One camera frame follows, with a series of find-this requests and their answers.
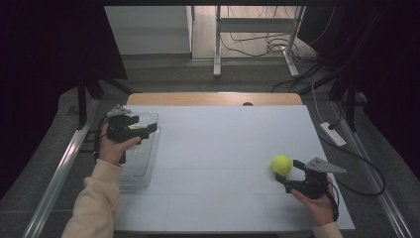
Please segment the white tabletop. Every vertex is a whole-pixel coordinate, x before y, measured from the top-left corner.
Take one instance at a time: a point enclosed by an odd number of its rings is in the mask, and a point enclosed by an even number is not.
[[[276,155],[303,163],[327,160],[306,106],[126,107],[157,113],[160,132],[151,183],[121,194],[116,230],[312,229],[306,207],[270,169]],[[304,180],[303,175],[293,168],[288,179]],[[355,229],[342,197],[339,209],[339,227]]]

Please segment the yellow-green ball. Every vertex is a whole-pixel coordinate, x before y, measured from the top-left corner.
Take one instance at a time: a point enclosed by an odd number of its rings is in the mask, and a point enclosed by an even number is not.
[[[287,156],[275,156],[271,161],[271,169],[282,176],[287,176],[290,173],[291,168],[292,163]]]

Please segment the white wall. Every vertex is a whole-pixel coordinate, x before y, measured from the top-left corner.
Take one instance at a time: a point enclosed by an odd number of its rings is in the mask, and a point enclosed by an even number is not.
[[[189,6],[105,7],[121,55],[191,53]]]

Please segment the hand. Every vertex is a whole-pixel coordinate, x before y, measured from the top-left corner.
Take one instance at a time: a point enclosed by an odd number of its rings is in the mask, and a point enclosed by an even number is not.
[[[101,129],[101,136],[99,138],[99,160],[106,161],[117,166],[123,156],[123,153],[130,147],[139,143],[141,138],[136,137],[123,143],[116,143],[107,138],[107,129],[108,123]]]
[[[329,184],[328,190],[334,197],[333,187]],[[327,225],[334,222],[333,205],[327,195],[323,194],[317,199],[311,199],[296,189],[292,189],[291,193],[308,207],[312,219],[317,226]]]

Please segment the transparent plastic box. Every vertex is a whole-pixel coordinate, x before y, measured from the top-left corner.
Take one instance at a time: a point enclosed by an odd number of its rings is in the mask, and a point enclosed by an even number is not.
[[[132,126],[146,128],[150,124],[157,123],[157,130],[150,133],[148,139],[143,139],[140,145],[135,145],[126,151],[126,163],[121,165],[123,171],[118,181],[122,192],[142,189],[150,184],[160,134],[157,114],[132,114],[139,115],[139,122]]]

